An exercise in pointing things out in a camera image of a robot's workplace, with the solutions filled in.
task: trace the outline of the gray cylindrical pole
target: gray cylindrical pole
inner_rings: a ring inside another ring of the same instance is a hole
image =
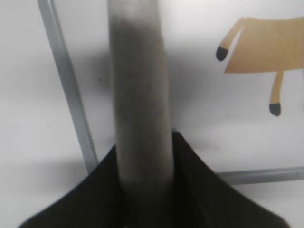
[[[130,228],[172,226],[169,82],[157,0],[108,0],[117,161]]]

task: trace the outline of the black plastic part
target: black plastic part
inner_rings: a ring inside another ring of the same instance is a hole
[[[82,183],[20,228],[124,228],[124,221],[113,147]]]
[[[173,228],[289,228],[226,184],[179,132],[172,135]],[[113,148],[81,184],[20,228],[124,228],[126,215]]]
[[[281,114],[281,104],[280,103],[270,104],[269,110],[272,115],[279,116]]]
[[[289,228],[279,216],[247,199],[218,177],[179,132],[175,159],[174,228]]]
[[[218,50],[217,50],[218,61],[223,61],[227,57],[227,54],[228,54],[227,49],[222,48],[222,47],[218,47]]]

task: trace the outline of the metal frame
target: metal frame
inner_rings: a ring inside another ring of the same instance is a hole
[[[87,123],[73,66],[60,28],[54,0],[38,0],[38,5],[62,87],[67,98],[66,100],[71,112],[75,131],[85,160],[85,165],[90,173],[98,165],[98,159]],[[222,172],[218,173],[218,175],[231,185],[298,181],[304,180],[304,167]]]
[[[74,69],[60,28],[55,4],[53,0],[38,0],[38,5],[61,84],[67,98],[66,100],[71,112],[85,165],[90,173],[98,165],[98,159],[86,120]]]

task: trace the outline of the white background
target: white background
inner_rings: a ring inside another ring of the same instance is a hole
[[[99,159],[115,142],[105,0],[56,0]],[[275,73],[225,75],[216,49],[240,17],[304,16],[304,2],[165,0],[172,126],[216,171],[304,165],[303,70],[286,72],[282,114],[268,101]],[[35,0],[0,3],[0,227],[14,228],[86,176]],[[237,186],[301,228],[304,181]]]

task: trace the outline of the gray metal bar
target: gray metal bar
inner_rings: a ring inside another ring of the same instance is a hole
[[[169,78],[157,0],[109,0],[116,152],[130,228],[172,227]]]
[[[60,28],[54,1],[38,0],[38,5],[71,112],[85,165],[90,173],[98,165],[98,159],[86,120],[74,69]]]
[[[222,172],[217,175],[230,185],[304,180],[304,167]]]

